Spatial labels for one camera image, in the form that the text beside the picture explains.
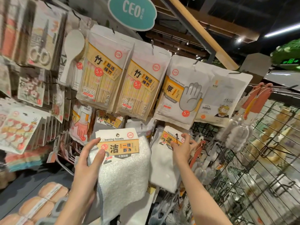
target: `display rack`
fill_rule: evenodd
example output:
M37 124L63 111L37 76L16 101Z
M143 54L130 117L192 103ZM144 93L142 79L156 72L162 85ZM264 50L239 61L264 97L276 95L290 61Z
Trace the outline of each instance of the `display rack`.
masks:
M296 100L272 93L240 152L219 145L219 154L227 150L227 156L205 188L233 224L299 224L300 103ZM203 123L194 123L192 129L208 141L218 132Z

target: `wooden beam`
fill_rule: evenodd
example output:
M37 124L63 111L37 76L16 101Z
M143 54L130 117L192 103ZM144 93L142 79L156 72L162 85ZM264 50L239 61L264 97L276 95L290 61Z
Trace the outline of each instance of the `wooden beam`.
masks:
M164 49L166 49L170 52L176 53L178 55L185 56L187 58L195 59L195 57L196 57L195 55L192 55L190 53L187 53L187 52L184 52L184 51L181 51L181 50L177 50L177 48L172 47L171 45L161 44L161 42L158 42L158 41L154 41L154 45L159 46L161 48L164 48Z
M171 11L160 0L151 0L151 1L155 5L156 10L158 12L175 17L171 13ZM209 30L214 31L216 33L220 33L229 37L238 35L244 37L245 38L244 41L247 43L257 41L258 37L260 36L259 33L254 32L248 28L208 15L204 12L199 12L189 7L185 7L185 8L193 15L193 17L197 21L200 22L201 26L206 28L209 25L210 26Z
M200 51L200 50L182 45L182 44L180 44L178 42L175 42L175 41L172 41L170 39L162 38L159 35L157 35L155 32L152 32L152 31L147 32L146 37L148 37L150 39L153 39L154 41L159 41L159 42L162 42L164 44L168 44L168 45L174 46L176 48L180 48L181 50L185 50L185 51L188 51L190 53L197 54L197 55L202 56L202 57L204 57L208 54L207 52L203 52L203 51Z
M185 8L179 0L169 0L169 2L180 12L189 24L210 44L216 51L216 58L229 70L238 69L238 65L232 58L222 49L222 47L212 38L212 36L199 24L197 19Z
M186 34L181 33L179 31L175 31L175 30L172 30L170 28L167 28L167 27L164 27L164 26L161 26L161 25L158 25L158 24L155 24L154 27L151 30L153 30L155 32L165 34L165 35L170 35L170 36L173 36L176 39L179 39L179 40L189 42L191 44L203 47L200 44L200 42L197 39L195 39L192 35L186 35Z

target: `white plastic spoon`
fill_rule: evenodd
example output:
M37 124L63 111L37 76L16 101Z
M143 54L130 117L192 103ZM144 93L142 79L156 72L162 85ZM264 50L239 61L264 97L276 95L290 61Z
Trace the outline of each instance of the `white plastic spoon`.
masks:
M70 64L73 59L82 52L83 48L84 37L81 32L79 30L70 31L66 37L64 44L65 53L67 55L67 62L60 77L60 82L66 83Z

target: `glove illustration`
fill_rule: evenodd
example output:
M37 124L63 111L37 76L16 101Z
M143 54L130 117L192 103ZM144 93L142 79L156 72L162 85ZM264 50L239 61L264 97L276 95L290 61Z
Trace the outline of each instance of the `glove illustration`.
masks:
M77 135L82 141L85 141L85 135L88 134L88 114L81 112L80 119L74 124L74 127L78 127Z
M202 85L198 83L190 83L188 87L185 87L179 101L179 107L182 111L188 110L191 112L196 108L202 96L201 89Z

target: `pink glove illustration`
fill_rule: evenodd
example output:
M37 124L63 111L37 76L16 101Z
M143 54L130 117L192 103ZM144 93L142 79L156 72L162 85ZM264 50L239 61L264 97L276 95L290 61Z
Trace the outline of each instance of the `pink glove illustration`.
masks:
M74 127L78 127L77 135L82 141L85 141L85 135L88 134L88 114L81 112L80 119L74 124Z

